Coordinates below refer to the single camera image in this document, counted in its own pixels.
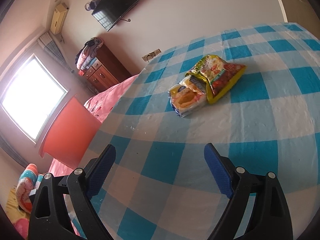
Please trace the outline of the white bedroom door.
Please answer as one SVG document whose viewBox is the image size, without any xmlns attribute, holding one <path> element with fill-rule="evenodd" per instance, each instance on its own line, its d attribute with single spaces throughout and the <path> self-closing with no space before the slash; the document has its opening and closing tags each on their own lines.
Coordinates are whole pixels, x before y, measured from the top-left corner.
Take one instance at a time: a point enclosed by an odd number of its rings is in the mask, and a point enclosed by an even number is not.
<svg viewBox="0 0 320 240">
<path fill-rule="evenodd" d="M 319 18 L 308 0 L 278 0 L 285 22 L 319 23 Z"/>
</svg>

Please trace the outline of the orange plastic bucket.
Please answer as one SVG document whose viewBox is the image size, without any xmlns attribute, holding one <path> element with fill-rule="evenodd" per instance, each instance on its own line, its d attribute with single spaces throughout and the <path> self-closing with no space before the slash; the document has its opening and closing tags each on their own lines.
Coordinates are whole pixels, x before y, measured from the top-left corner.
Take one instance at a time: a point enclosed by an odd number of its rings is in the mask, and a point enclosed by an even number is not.
<svg viewBox="0 0 320 240">
<path fill-rule="evenodd" d="M 45 154 L 76 169 L 89 147 L 101 122 L 72 97 L 59 111 L 44 136 L 39 155 Z"/>
</svg>

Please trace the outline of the air conditioner unit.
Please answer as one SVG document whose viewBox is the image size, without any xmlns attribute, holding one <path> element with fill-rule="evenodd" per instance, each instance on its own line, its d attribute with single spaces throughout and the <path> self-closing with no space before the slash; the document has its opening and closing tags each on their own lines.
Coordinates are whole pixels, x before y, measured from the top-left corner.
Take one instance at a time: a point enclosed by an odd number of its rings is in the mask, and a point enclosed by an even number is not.
<svg viewBox="0 0 320 240">
<path fill-rule="evenodd" d="M 69 7 L 65 3 L 60 3 L 57 5 L 54 9 L 52 23 L 50 26 L 50 31 L 57 35 L 61 33 L 61 29 L 63 27 L 63 24 L 65 22 L 67 13 L 69 11 Z"/>
</svg>

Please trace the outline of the yellow chips bag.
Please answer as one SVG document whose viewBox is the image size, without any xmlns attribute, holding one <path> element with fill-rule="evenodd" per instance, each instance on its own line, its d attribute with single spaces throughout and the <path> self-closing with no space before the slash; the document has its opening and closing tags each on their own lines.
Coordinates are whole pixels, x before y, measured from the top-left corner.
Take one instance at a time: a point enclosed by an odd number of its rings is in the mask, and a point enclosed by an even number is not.
<svg viewBox="0 0 320 240">
<path fill-rule="evenodd" d="M 217 55 L 206 55 L 185 76 L 191 75 L 206 84 L 209 104 L 219 101 L 243 76 L 247 66 L 230 63 Z"/>
</svg>

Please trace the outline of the wooden cabinet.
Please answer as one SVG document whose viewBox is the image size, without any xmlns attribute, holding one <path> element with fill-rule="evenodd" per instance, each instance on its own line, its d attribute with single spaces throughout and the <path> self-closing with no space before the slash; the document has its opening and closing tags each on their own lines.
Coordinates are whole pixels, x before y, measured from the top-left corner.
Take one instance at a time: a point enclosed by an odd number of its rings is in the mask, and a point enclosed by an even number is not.
<svg viewBox="0 0 320 240">
<path fill-rule="evenodd" d="M 84 80 L 88 81 L 97 93 L 103 92 L 131 76 L 130 72 L 104 44 L 98 49 L 88 70 L 82 74 Z"/>
</svg>

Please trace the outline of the bright window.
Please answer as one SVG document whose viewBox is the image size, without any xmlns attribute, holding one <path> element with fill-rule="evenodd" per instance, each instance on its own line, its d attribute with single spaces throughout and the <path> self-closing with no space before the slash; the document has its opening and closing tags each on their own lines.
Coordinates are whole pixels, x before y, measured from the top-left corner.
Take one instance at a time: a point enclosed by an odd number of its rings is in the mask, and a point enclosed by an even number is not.
<svg viewBox="0 0 320 240">
<path fill-rule="evenodd" d="M 1 107 L 18 129 L 36 143 L 67 93 L 33 54 L 10 79 L 1 95 Z"/>
</svg>

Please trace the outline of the blue checkered tablecloth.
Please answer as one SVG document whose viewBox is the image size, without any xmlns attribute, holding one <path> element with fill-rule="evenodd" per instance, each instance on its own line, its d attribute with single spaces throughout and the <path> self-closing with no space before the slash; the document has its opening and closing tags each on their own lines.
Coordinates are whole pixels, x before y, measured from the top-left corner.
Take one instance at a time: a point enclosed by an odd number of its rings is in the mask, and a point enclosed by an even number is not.
<svg viewBox="0 0 320 240">
<path fill-rule="evenodd" d="M 179 117 L 168 90 L 204 56 L 244 64 L 217 103 Z M 116 160 L 92 204 L 114 239 L 207 239 L 227 197 L 204 147 L 253 174 L 274 172 L 299 237 L 319 208 L 319 40 L 296 23 L 201 37 L 153 59 L 113 107 L 81 166 Z"/>
</svg>

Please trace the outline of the pink bed blanket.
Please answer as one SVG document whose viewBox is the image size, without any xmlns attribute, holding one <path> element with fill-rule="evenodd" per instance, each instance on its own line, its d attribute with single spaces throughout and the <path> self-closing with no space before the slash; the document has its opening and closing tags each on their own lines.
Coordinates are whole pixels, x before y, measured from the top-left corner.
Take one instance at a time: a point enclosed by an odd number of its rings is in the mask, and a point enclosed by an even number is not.
<svg viewBox="0 0 320 240">
<path fill-rule="evenodd" d="M 112 111 L 112 108 L 137 77 L 138 74 L 129 77 L 125 81 L 110 87 L 106 91 L 103 91 L 96 96 L 91 97 L 85 102 L 84 107 L 87 108 L 88 111 L 100 122 L 104 122 L 109 113 Z M 60 161 L 53 159 L 48 172 L 52 173 L 55 177 L 58 177 L 69 175 L 72 172 L 72 169 Z"/>
</svg>

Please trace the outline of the wall power outlet strip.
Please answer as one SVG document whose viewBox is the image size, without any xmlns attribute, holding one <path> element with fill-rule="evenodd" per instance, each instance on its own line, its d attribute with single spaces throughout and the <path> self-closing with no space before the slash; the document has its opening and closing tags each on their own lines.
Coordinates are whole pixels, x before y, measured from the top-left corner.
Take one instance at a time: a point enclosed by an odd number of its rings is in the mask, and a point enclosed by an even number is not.
<svg viewBox="0 0 320 240">
<path fill-rule="evenodd" d="M 160 49 L 156 49 L 144 56 L 142 56 L 142 59 L 145 61 L 145 62 L 150 62 L 153 58 L 155 58 L 157 55 L 159 55 L 161 53 L 161 50 Z"/>
</svg>

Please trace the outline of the yellow bread packet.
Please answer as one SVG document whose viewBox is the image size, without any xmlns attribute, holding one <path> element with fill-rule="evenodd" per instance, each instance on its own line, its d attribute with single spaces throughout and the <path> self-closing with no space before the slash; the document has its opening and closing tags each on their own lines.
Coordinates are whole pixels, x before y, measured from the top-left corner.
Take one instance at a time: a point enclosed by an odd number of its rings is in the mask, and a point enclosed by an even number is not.
<svg viewBox="0 0 320 240">
<path fill-rule="evenodd" d="M 184 117 L 207 103 L 206 83 L 188 75 L 169 90 L 169 102 L 180 117 Z"/>
</svg>

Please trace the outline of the folded blankets stack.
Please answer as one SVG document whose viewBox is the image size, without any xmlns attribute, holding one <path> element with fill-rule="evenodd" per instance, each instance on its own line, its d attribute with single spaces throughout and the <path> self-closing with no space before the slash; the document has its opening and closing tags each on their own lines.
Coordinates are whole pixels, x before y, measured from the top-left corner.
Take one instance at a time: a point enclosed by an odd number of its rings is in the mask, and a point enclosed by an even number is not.
<svg viewBox="0 0 320 240">
<path fill-rule="evenodd" d="M 96 57 L 97 51 L 102 47 L 104 41 L 100 37 L 93 37 L 87 41 L 84 47 L 75 57 L 75 64 L 78 70 L 85 70 L 89 63 Z"/>
</svg>

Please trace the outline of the wall mounted television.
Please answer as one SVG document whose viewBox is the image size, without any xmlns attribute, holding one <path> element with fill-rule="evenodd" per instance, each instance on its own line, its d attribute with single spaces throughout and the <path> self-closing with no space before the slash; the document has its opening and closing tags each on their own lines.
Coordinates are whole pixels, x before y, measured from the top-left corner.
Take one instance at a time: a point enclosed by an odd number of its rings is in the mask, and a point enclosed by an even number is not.
<svg viewBox="0 0 320 240">
<path fill-rule="evenodd" d="M 100 0 L 92 16 L 110 31 L 127 14 L 139 0 Z"/>
</svg>

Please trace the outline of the colourful pillow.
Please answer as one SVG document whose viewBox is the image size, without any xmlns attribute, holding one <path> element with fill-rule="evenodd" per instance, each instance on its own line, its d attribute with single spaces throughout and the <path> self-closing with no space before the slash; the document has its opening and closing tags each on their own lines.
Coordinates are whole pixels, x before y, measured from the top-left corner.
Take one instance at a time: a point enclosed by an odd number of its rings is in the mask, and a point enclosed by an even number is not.
<svg viewBox="0 0 320 240">
<path fill-rule="evenodd" d="M 16 200 L 19 207 L 26 213 L 31 214 L 32 203 L 29 193 L 33 189 L 38 189 L 43 179 L 43 174 L 38 172 L 35 164 L 29 164 L 22 172 L 16 186 Z"/>
</svg>

